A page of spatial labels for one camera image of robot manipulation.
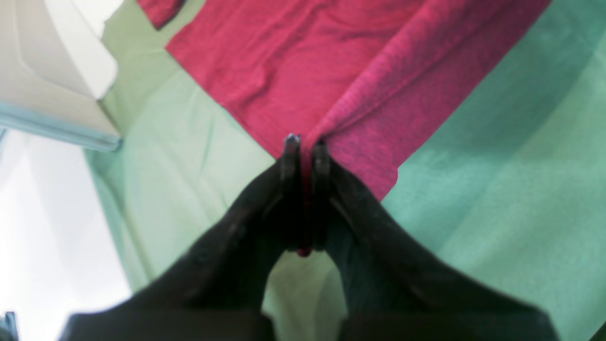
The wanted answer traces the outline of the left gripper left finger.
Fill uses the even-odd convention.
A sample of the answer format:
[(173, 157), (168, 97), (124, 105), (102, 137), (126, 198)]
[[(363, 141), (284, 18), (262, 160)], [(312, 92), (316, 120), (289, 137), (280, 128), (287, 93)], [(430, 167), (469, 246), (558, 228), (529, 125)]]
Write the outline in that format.
[(301, 139), (162, 276), (114, 308), (74, 314), (62, 341), (274, 341), (260, 310), (269, 274), (303, 244)]

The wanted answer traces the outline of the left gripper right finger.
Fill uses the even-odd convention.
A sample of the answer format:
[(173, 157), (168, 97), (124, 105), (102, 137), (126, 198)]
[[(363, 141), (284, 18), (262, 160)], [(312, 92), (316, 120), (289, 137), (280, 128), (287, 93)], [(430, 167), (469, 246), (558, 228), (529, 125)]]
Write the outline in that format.
[(310, 242), (335, 262), (350, 316), (340, 341), (556, 341), (539, 308), (438, 259), (324, 142), (311, 157)]

